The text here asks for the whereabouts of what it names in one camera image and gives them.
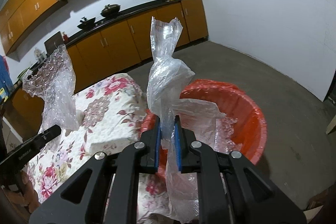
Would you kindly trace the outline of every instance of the concrete floor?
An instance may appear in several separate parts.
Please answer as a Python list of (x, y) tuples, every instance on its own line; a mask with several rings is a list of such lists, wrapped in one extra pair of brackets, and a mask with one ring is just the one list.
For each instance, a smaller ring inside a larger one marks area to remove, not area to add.
[[(174, 53), (196, 75), (194, 79), (230, 82), (244, 90), (261, 108), (268, 139), (258, 168), (301, 209), (312, 196), (336, 180), (336, 132), (325, 129), (336, 108), (273, 68), (212, 42)], [(146, 92), (153, 62), (129, 71)]]

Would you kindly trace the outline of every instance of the pink flower pattern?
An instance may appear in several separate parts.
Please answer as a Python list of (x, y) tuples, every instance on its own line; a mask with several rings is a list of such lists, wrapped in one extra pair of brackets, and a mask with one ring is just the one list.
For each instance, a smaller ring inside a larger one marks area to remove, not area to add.
[(117, 90), (127, 87), (127, 85), (130, 85), (130, 84), (131, 82), (124, 77), (116, 79), (113, 76), (108, 82), (108, 84), (104, 87), (104, 91), (105, 91), (104, 95), (109, 95), (112, 92), (115, 92)]
[(86, 99), (92, 98), (95, 95), (94, 89), (89, 89), (88, 93), (85, 95)]
[(46, 168), (42, 175), (41, 190), (45, 199), (50, 197), (50, 195), (53, 193), (53, 187), (57, 185), (57, 182), (58, 181), (54, 164), (52, 164), (50, 167)]

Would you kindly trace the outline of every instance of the black countertop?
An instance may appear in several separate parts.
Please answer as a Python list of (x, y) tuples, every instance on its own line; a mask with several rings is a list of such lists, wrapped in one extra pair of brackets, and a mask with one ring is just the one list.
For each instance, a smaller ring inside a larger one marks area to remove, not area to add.
[(140, 4), (140, 5), (122, 10), (114, 18), (104, 18), (102, 20), (95, 22), (96, 26), (89, 31), (80, 30), (79, 32), (75, 33), (74, 35), (69, 37), (69, 42), (66, 44), (66, 46), (67, 48), (69, 48), (70, 46), (83, 40), (85, 37), (89, 36), (90, 34), (95, 33), (101, 29), (104, 29), (108, 27), (109, 25), (112, 25), (119, 21), (126, 20), (127, 18), (130, 18), (136, 14), (145, 12), (147, 10), (159, 8), (165, 5), (178, 3), (178, 2), (181, 2), (181, 0), (171, 0), (171, 1), (154, 0), (154, 1), (146, 2), (144, 4)]

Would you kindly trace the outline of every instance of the floral tablecloth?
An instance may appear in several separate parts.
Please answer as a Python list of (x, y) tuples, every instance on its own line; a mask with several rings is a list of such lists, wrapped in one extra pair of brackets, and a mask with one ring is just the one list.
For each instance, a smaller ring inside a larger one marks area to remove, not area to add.
[[(146, 98), (126, 73), (108, 77), (74, 95), (76, 109), (84, 112), (78, 131), (62, 131), (29, 162), (28, 175), (42, 203), (98, 151), (121, 152), (139, 138), (146, 115)], [(153, 214), (170, 216), (165, 182), (141, 174), (138, 222), (159, 223)]]

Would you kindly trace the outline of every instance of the red plastic basin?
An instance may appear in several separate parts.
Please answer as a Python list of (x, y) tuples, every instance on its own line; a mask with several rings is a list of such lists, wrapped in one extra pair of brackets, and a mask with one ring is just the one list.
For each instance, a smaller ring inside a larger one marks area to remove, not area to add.
[[(254, 165), (263, 154), (267, 128), (264, 115), (257, 104), (237, 86), (205, 79), (199, 79), (187, 85), (182, 91), (181, 99), (192, 98), (214, 102), (219, 110), (228, 117), (237, 118), (234, 125), (234, 134), (231, 139), (236, 144), (242, 143), (241, 152)], [(155, 124), (155, 115), (149, 110), (145, 117), (141, 132), (152, 129)], [(167, 150), (160, 151), (159, 174), (164, 175), (167, 162)]]

